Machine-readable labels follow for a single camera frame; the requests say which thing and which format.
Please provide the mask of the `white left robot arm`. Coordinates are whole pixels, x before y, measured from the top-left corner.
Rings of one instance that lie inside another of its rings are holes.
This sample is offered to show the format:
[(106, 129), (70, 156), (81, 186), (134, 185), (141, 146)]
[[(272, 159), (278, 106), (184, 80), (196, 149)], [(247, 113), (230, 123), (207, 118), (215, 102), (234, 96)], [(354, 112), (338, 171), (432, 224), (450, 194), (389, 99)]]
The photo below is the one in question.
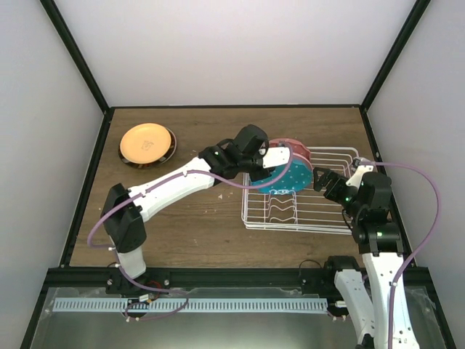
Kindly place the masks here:
[(272, 147), (267, 134), (249, 124), (233, 139), (224, 139), (202, 150), (179, 169), (156, 180), (132, 188), (114, 185), (108, 192), (101, 218), (91, 229), (87, 244), (103, 227), (111, 243), (106, 249), (116, 255), (116, 266), (123, 274), (123, 285), (134, 294), (148, 285), (142, 245), (145, 224), (157, 213), (201, 190), (221, 182), (233, 185), (234, 178), (246, 173), (252, 180), (271, 176), (277, 167), (290, 167), (293, 151), (282, 143)]

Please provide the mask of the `yellow plate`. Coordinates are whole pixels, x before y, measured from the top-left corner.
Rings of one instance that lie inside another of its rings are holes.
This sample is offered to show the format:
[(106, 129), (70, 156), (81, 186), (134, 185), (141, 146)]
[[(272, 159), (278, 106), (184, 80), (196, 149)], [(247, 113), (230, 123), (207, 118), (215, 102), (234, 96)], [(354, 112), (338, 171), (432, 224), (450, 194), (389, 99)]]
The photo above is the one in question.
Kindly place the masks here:
[(160, 124), (139, 124), (121, 138), (121, 155), (134, 164), (149, 164), (161, 160), (171, 147), (171, 135)]

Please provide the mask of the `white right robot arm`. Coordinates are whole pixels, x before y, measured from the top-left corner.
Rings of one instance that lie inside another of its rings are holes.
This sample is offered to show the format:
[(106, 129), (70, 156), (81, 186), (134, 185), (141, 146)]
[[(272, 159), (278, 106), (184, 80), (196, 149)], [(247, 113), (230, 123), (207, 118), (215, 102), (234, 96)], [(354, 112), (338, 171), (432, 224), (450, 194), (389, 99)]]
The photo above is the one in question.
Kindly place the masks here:
[(352, 318), (358, 348), (418, 348), (404, 291), (403, 272), (412, 257), (404, 257), (399, 226), (389, 218), (392, 181), (374, 171), (375, 164), (355, 160), (345, 177), (316, 167), (313, 186), (342, 207), (345, 223), (363, 258), (370, 288), (351, 257), (333, 256), (323, 274), (324, 287), (340, 293)]

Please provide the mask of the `dark striped rim plate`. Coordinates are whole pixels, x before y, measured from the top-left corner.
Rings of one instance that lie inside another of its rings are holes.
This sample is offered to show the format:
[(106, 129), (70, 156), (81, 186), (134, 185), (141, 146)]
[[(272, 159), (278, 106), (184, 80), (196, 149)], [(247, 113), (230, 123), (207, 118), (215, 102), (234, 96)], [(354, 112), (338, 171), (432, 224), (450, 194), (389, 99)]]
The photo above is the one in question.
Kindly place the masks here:
[(168, 160), (170, 160), (173, 157), (173, 155), (175, 154), (176, 149), (177, 149), (177, 139), (176, 139), (174, 133), (169, 128), (167, 128), (167, 129), (168, 129), (168, 131), (169, 131), (169, 133), (171, 135), (171, 147), (169, 149), (169, 152), (161, 160), (158, 160), (158, 161), (155, 161), (155, 162), (149, 163), (149, 164), (134, 164), (134, 163), (131, 163), (128, 160), (126, 160), (121, 155), (121, 152), (120, 152), (119, 146), (118, 146), (118, 156), (119, 156), (120, 160), (125, 165), (136, 168), (136, 169), (147, 169), (147, 168), (156, 167), (158, 165), (166, 163)]

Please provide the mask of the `teal plate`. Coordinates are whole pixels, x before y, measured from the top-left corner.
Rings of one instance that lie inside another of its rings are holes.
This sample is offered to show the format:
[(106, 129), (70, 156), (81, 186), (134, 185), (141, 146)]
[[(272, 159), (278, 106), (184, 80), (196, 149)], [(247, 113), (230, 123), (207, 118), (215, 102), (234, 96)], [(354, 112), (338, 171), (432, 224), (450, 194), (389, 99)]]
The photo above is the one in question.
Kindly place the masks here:
[(258, 182), (251, 182), (252, 186), (267, 184), (258, 191), (270, 195), (287, 195), (297, 193), (312, 184), (313, 173), (304, 167), (289, 167), (288, 171), (280, 178), (279, 181), (269, 185), (285, 168), (285, 165), (279, 166), (275, 169), (271, 177), (260, 180)]

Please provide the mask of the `light pink plate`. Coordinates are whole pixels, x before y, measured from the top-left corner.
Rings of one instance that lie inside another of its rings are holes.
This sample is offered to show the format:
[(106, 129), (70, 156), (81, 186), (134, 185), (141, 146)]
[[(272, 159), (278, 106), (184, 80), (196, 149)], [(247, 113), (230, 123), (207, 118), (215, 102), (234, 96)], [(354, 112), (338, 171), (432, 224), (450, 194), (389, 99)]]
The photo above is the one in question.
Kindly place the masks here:
[(310, 160), (306, 158), (305, 156), (300, 155), (298, 153), (294, 153), (293, 156), (291, 157), (291, 167), (293, 168), (304, 167), (309, 171), (313, 170)]

